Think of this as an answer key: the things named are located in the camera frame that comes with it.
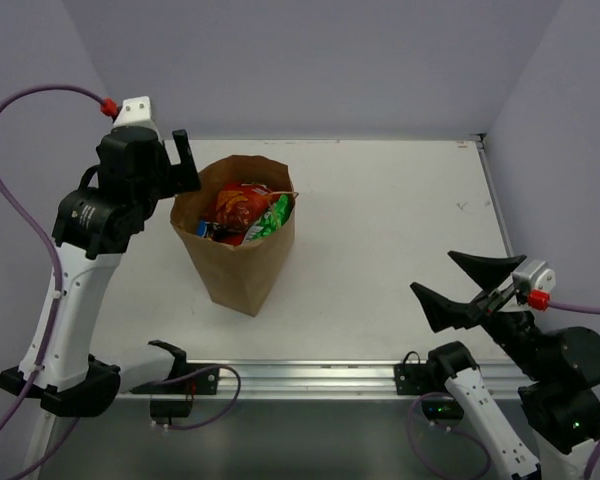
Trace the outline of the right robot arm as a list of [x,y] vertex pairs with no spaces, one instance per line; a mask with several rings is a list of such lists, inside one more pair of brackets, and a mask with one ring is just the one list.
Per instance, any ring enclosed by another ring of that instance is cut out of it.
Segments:
[[468,303],[414,282],[431,330],[482,328],[529,384],[517,393],[539,452],[533,454],[492,399],[477,361],[460,341],[431,350],[425,362],[395,365],[421,398],[448,395],[475,429],[471,436],[501,479],[589,479],[600,457],[600,335],[588,327],[545,332],[534,314],[551,308],[556,275],[547,262],[524,255],[488,258],[451,251],[449,257],[479,287]]

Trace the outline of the red Doritos chip bag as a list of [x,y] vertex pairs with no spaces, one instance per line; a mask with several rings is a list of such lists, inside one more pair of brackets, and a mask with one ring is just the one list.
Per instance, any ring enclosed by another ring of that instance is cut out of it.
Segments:
[[201,219],[221,231],[244,233],[279,198],[266,185],[226,184],[211,201]]

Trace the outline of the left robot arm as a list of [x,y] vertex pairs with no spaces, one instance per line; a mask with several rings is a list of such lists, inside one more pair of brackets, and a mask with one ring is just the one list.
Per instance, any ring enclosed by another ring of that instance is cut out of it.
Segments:
[[148,127],[116,127],[102,138],[98,164],[58,206],[52,277],[38,327],[25,358],[1,372],[1,389],[39,400],[57,417],[89,418],[120,393],[146,385],[173,393],[185,386],[186,353],[165,341],[111,361],[90,351],[106,290],[131,238],[159,201],[201,188],[187,132],[175,130],[172,137],[177,164]]

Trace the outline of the blue snack bar wrapper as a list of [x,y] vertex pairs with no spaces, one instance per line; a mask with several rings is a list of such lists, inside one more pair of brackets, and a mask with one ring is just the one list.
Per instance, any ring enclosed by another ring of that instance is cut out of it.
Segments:
[[216,224],[205,220],[198,222],[195,234],[201,238],[213,239],[216,231]]

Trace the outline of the brown paper bag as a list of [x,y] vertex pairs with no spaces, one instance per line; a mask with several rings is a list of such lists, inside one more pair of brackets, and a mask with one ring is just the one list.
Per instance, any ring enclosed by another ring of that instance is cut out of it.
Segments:
[[[211,300],[255,316],[269,295],[295,240],[295,191],[288,166],[263,156],[232,155],[199,173],[201,189],[176,197],[170,222],[182,240]],[[216,229],[213,239],[195,234],[202,214],[229,183],[266,185],[276,194],[289,194],[290,218],[268,237],[243,244],[244,233]]]

